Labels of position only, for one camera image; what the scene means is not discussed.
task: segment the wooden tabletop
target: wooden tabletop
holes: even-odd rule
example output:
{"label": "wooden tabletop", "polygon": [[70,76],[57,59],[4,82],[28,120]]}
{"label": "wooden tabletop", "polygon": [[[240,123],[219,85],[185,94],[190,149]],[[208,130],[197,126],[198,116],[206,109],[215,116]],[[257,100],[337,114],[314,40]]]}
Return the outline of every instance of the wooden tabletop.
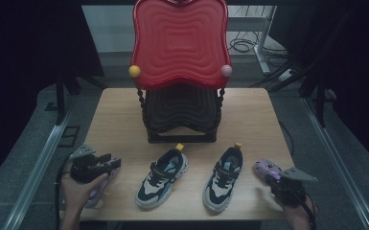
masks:
{"label": "wooden tabletop", "polygon": [[[184,143],[189,169],[173,185],[167,201],[152,210],[142,210],[135,195],[156,161],[176,144],[150,144],[142,110],[134,88],[105,89],[85,143],[97,155],[113,153],[122,167],[108,184],[102,205],[84,210],[82,218],[97,220],[212,220],[281,219],[270,188],[255,175],[253,164],[269,159],[282,169],[293,166],[282,130],[264,89],[227,88],[216,143]],[[243,170],[235,184],[228,208],[211,213],[202,202],[202,190],[222,154],[242,143]]]}

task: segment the gray floor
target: gray floor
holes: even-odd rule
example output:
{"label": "gray floor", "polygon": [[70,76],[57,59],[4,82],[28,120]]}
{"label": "gray floor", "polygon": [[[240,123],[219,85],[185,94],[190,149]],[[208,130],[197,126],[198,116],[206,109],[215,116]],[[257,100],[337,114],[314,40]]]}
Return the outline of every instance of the gray floor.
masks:
{"label": "gray floor", "polygon": [[[128,62],[125,56],[101,55],[105,78],[98,78],[109,87],[133,87],[127,75]],[[262,80],[259,65],[253,56],[233,57],[234,75],[228,87],[248,87]],[[47,170],[38,183],[38,188],[24,218],[19,221],[19,229],[54,229],[54,182],[59,165],[66,155],[83,143],[89,129],[102,90],[80,80],[82,91],[77,97],[68,97],[67,102],[76,100],[68,127],[80,127],[74,146],[57,147]],[[338,165],[327,152],[303,100],[298,95],[299,82],[270,93],[276,115],[284,125],[283,131],[292,151],[295,166],[316,176],[316,184],[307,184],[307,190],[319,205],[318,229],[369,229],[363,224],[362,213],[357,200],[349,193],[346,178],[341,177]],[[18,200],[25,182],[42,152],[57,118],[55,111],[45,111],[46,105],[56,100],[54,86],[42,90],[38,105],[30,122],[0,168],[0,229],[8,223],[8,216]],[[369,153],[355,136],[343,125],[332,110],[332,104],[325,107],[325,131],[331,137],[334,149],[342,159],[354,186],[363,197],[369,209]],[[72,144],[70,138],[62,138],[59,143]],[[289,229],[284,220],[265,220],[262,230]]]}

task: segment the yellow ball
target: yellow ball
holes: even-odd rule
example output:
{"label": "yellow ball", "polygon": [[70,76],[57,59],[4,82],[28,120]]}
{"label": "yellow ball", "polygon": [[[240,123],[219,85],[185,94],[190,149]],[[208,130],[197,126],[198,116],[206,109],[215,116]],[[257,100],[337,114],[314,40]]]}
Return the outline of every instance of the yellow ball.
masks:
{"label": "yellow ball", "polygon": [[129,67],[129,74],[133,78],[137,78],[140,75],[140,68],[137,65],[132,65]]}

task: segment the human hand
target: human hand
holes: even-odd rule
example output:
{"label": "human hand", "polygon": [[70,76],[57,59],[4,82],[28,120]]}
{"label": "human hand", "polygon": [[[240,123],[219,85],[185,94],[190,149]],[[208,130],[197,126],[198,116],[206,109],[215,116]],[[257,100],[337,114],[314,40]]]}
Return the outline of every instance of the human hand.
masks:
{"label": "human hand", "polygon": [[[291,207],[284,205],[277,197],[274,200],[282,207],[286,220],[293,230],[311,229],[310,216],[303,206]],[[306,195],[306,204],[315,217],[316,213],[318,213],[318,206],[312,201],[309,195]]]}
{"label": "human hand", "polygon": [[108,177],[107,173],[104,173],[93,181],[87,184],[83,184],[74,180],[70,175],[71,163],[65,167],[65,172],[61,178],[61,188],[64,193],[66,210],[80,212],[88,200],[91,191],[95,189]]}

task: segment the pink ball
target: pink ball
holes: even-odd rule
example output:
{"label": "pink ball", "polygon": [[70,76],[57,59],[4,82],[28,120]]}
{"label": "pink ball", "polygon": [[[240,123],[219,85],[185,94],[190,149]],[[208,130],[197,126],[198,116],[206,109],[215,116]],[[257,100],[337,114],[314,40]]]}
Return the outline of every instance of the pink ball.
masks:
{"label": "pink ball", "polygon": [[228,78],[232,75],[232,67],[230,65],[223,65],[220,68],[220,72]]}

